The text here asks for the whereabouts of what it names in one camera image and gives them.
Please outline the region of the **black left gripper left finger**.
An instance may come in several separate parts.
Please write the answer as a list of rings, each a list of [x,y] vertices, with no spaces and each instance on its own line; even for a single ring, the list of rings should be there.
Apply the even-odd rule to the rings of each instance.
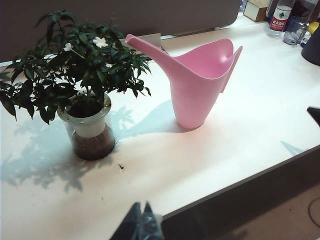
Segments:
[[[142,240],[141,203],[135,202],[111,236],[111,240]]]

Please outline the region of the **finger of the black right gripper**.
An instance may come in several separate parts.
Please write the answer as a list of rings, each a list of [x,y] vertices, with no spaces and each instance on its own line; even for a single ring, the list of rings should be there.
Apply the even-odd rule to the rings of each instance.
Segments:
[[[313,120],[320,126],[320,108],[309,106],[307,108],[307,112],[313,118]]]

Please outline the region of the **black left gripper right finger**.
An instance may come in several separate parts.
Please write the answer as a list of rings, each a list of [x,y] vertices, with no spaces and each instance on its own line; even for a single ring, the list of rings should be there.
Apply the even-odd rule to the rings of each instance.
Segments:
[[[150,203],[147,201],[141,214],[139,224],[140,240],[162,240],[163,234],[161,227],[152,211]]]

